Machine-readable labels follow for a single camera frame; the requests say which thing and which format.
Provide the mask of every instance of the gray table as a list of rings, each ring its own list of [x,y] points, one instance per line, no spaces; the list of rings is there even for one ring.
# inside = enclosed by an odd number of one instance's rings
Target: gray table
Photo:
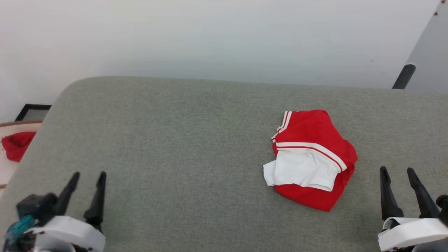
[[[267,187],[270,137],[285,110],[325,109],[359,160],[330,213]],[[108,173],[103,231],[115,251],[378,251],[379,168],[417,217],[406,176],[448,193],[448,95],[134,77],[76,82],[53,105],[5,194],[0,235],[30,193],[81,180],[68,215],[82,218]]]

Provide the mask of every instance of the white robot part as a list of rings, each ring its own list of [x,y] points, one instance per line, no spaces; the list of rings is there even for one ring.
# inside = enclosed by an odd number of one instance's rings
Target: white robot part
[[[30,229],[36,234],[34,252],[103,252],[106,238],[92,225],[69,216],[55,216],[43,227]]]
[[[393,221],[399,225],[390,229]],[[390,217],[384,222],[383,229],[386,230],[378,234],[381,251],[394,251],[394,248],[406,248],[448,237],[448,227],[435,218]]]

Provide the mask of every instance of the red fabric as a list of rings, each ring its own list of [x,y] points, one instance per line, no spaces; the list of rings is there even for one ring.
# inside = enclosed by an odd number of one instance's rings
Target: red fabric
[[[20,132],[2,138],[6,157],[11,161],[20,162],[35,134],[36,132]]]
[[[341,195],[353,175],[358,160],[355,148],[338,133],[330,116],[325,110],[292,112],[289,124],[275,136],[274,153],[277,156],[276,143],[304,142],[318,143],[336,154],[347,166],[347,169],[336,176],[332,191],[324,191],[296,184],[276,186],[281,195],[315,209],[329,212]]]

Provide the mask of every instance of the brown rim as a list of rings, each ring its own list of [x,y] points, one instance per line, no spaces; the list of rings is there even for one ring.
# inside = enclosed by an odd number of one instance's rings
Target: brown rim
[[[34,120],[34,121],[19,121],[19,122],[7,122],[7,123],[0,123],[0,128],[1,127],[6,127],[6,126],[13,126],[13,125],[22,125],[22,124],[31,124],[31,123],[42,123],[42,120]]]

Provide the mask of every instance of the robotic arm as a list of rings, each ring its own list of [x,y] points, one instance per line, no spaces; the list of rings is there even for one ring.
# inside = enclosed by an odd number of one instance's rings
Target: robotic arm
[[[448,252],[448,195],[432,200],[414,169],[408,168],[408,178],[415,191],[420,218],[405,218],[390,188],[386,167],[381,167],[381,211],[383,231],[378,243],[383,252]]]
[[[19,202],[19,221],[8,229],[3,252],[103,252],[106,173],[101,172],[90,208],[84,213],[85,222],[65,216],[78,180],[76,172],[59,197],[32,194]]]

